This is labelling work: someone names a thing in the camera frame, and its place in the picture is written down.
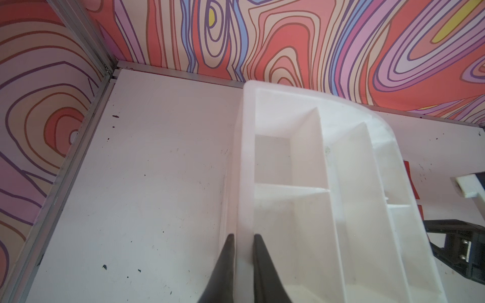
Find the white plastic drawer organizer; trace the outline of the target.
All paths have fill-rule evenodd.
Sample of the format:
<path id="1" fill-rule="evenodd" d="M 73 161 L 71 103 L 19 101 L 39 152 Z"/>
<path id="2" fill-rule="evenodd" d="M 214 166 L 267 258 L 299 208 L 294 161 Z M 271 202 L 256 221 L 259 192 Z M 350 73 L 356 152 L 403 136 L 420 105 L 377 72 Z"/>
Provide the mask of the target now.
<path id="1" fill-rule="evenodd" d="M 445 302 L 391 127 L 333 95 L 242 89 L 221 231 L 234 300 L 255 301 L 256 238 L 293 302 Z"/>

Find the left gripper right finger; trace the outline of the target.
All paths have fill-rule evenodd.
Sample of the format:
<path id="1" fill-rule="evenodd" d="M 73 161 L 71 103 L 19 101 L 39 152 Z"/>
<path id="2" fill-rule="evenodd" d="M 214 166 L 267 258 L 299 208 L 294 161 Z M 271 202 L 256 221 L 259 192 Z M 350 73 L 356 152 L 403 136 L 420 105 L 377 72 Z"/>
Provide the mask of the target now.
<path id="1" fill-rule="evenodd" d="M 272 262 L 263 237 L 253 241 L 254 297 L 257 303 L 292 303 Z"/>

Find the red postcard white text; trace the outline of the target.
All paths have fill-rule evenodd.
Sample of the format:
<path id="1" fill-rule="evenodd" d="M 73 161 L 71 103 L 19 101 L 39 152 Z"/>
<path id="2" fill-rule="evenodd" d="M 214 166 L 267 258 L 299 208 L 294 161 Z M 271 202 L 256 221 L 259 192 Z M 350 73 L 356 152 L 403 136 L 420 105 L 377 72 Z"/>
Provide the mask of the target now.
<path id="1" fill-rule="evenodd" d="M 413 195 L 414 195 L 414 198 L 416 200 L 420 200 L 420 197 L 419 197 L 419 194 L 416 190 L 416 187 L 413 183 L 413 179 L 412 179 L 412 176 L 411 176 L 411 172 L 410 172 L 410 163 L 406 160 L 404 160 L 404 166 L 405 166 L 405 170 L 406 170 L 406 173 L 407 173 L 407 176 L 408 176 L 408 179 L 409 179 L 409 183 L 410 183 L 410 186 L 411 186 L 411 189 L 413 191 Z"/>

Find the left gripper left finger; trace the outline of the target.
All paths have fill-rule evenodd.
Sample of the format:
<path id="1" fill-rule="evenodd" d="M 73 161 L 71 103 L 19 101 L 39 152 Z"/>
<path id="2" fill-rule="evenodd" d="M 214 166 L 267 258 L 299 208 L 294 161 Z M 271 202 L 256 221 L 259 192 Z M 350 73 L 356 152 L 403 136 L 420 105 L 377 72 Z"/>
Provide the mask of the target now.
<path id="1" fill-rule="evenodd" d="M 236 240 L 234 234 L 226 238 L 208 284 L 199 298 L 199 303 L 233 303 L 236 261 Z"/>

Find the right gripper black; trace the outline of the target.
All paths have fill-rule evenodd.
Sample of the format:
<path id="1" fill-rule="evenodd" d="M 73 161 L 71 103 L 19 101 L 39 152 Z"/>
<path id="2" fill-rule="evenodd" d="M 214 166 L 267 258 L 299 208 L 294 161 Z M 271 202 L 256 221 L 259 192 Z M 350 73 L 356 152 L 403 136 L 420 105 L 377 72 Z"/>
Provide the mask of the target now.
<path id="1" fill-rule="evenodd" d="M 456 219 L 425 220 L 426 232 L 445 235 L 443 247 L 431 243 L 434 257 L 468 280 L 484 284 L 484 227 Z"/>

